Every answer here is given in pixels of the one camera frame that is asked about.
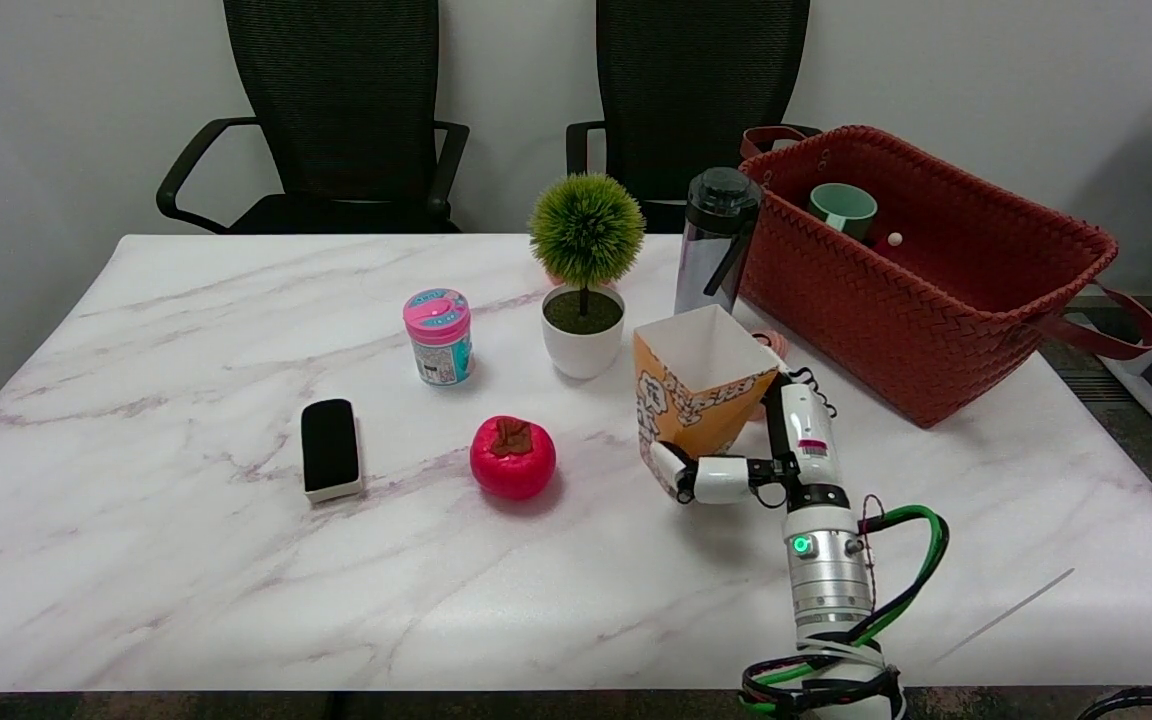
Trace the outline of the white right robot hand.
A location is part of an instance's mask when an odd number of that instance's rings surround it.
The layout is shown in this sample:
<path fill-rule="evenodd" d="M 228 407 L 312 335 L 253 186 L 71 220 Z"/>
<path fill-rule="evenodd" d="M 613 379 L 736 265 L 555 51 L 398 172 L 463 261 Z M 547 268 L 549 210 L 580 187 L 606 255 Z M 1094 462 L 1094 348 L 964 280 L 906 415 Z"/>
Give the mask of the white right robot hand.
<path fill-rule="evenodd" d="M 842 487 L 832 420 L 836 407 L 823 396 L 812 369 L 782 367 L 764 392 L 770 457 L 694 457 L 672 442 L 650 444 L 646 464 L 667 495 L 681 505 L 740 503 L 756 498 L 787 511 L 829 505 L 850 509 Z"/>

